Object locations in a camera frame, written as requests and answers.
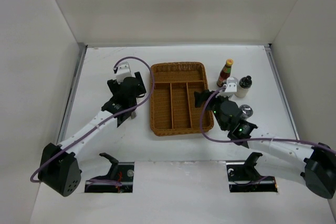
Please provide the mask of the red sauce bottle yellow cap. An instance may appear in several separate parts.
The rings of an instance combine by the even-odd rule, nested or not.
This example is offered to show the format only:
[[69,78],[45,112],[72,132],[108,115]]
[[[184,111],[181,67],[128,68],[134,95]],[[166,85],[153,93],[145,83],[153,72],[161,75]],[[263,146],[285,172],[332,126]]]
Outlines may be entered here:
[[234,61],[232,59],[226,60],[216,82],[218,87],[222,87],[226,80],[230,77],[233,63]]

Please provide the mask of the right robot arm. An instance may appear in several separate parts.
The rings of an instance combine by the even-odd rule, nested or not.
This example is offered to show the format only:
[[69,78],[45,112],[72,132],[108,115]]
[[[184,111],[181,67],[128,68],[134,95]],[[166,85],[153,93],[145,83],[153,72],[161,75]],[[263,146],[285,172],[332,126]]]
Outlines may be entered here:
[[254,182],[280,177],[306,186],[325,199],[335,194],[335,150],[323,143],[278,138],[243,118],[236,102],[219,91],[194,92],[195,107],[213,112],[225,143],[252,150],[244,162],[244,175]]

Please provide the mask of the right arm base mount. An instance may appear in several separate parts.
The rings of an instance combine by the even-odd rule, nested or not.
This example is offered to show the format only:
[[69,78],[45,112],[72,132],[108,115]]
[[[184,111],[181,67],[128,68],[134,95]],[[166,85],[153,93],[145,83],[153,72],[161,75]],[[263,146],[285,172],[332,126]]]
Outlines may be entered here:
[[274,177],[261,176],[255,169],[261,153],[251,153],[245,161],[226,163],[228,186],[231,193],[277,193]]

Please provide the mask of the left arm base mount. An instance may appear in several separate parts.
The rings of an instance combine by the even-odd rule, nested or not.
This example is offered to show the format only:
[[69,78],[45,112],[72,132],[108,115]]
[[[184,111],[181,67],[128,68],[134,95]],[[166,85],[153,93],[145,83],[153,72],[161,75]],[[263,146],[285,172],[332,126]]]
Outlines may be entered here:
[[85,193],[132,193],[134,180],[134,163],[119,162],[107,153],[100,153],[111,164],[105,175],[86,180]]

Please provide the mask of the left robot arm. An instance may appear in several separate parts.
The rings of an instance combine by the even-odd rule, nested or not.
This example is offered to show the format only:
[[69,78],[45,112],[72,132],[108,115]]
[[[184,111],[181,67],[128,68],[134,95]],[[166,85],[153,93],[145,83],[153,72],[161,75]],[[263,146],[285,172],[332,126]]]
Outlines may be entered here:
[[85,152],[98,147],[105,136],[112,136],[114,130],[133,117],[137,99],[146,94],[139,72],[125,77],[121,83],[109,80],[107,84],[112,97],[98,114],[67,140],[59,145],[49,143],[43,149],[36,177],[63,197],[72,194],[79,186],[82,173],[79,163]]

